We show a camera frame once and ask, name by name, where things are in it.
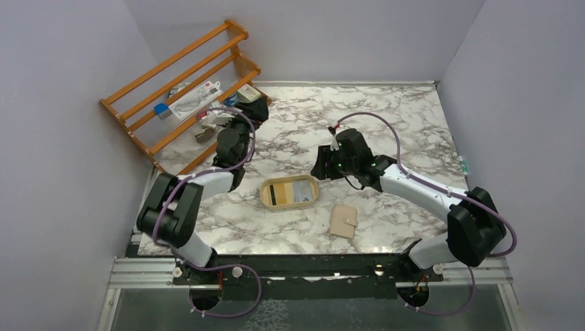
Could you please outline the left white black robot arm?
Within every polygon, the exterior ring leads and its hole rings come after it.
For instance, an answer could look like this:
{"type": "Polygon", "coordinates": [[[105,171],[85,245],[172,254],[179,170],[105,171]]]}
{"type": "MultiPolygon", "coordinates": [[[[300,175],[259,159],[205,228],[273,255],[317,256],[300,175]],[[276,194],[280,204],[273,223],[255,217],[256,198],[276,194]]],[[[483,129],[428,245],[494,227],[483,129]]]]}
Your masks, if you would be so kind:
{"type": "Polygon", "coordinates": [[[229,111],[234,116],[217,136],[211,167],[186,176],[159,174],[136,221],[139,231],[200,270],[213,269],[216,255],[195,231],[201,202],[241,183],[244,164],[255,152],[256,131],[269,118],[268,99],[237,102],[229,111]]]}

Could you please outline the beige leather card holder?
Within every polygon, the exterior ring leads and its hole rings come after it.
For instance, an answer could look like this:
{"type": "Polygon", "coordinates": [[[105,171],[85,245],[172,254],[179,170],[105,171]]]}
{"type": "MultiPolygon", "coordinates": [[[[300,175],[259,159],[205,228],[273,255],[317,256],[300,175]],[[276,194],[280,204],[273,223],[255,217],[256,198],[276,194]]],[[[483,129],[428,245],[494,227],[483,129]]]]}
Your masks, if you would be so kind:
{"type": "Polygon", "coordinates": [[[329,233],[338,237],[352,239],[357,227],[357,209],[352,206],[335,204],[330,218],[329,233]]]}

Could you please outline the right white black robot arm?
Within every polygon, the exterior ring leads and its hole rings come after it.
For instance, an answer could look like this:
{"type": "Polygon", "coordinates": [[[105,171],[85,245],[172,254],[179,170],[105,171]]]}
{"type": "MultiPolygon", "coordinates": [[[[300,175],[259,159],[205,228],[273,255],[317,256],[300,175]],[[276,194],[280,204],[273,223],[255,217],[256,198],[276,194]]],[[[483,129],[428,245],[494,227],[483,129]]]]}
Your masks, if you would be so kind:
{"type": "Polygon", "coordinates": [[[486,190],[467,192],[418,177],[397,159],[373,154],[356,129],[344,130],[330,144],[319,146],[310,173],[319,180],[354,177],[362,188],[403,198],[446,224],[445,233],[419,239],[400,253],[398,269],[404,275],[457,261],[477,267],[507,234],[486,190]]]}

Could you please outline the beige oval tray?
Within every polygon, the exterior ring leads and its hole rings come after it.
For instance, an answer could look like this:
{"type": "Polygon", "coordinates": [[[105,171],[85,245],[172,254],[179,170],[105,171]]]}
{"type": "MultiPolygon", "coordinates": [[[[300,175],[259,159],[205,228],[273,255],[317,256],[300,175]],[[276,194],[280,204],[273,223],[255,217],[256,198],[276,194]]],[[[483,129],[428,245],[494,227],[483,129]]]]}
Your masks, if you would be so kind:
{"type": "Polygon", "coordinates": [[[268,210],[306,208],[319,196],[317,182],[308,174],[267,179],[259,192],[261,202],[268,210]]]}

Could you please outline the orange wooden shelf rack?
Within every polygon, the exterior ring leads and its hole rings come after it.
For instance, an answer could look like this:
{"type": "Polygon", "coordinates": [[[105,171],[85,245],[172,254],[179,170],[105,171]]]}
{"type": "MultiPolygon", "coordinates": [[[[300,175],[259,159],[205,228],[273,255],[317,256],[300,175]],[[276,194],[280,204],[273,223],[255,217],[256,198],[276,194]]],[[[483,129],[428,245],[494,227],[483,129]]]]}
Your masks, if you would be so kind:
{"type": "Polygon", "coordinates": [[[226,107],[222,101],[250,84],[260,75],[260,67],[240,49],[249,37],[236,21],[222,24],[189,43],[146,73],[110,96],[101,106],[115,119],[154,169],[171,174],[186,174],[201,165],[214,152],[216,136],[198,144],[195,135],[204,127],[198,116],[213,106],[226,107]],[[179,120],[174,114],[161,121],[153,108],[170,105],[179,97],[207,81],[220,81],[223,93],[192,116],[179,120]]]}

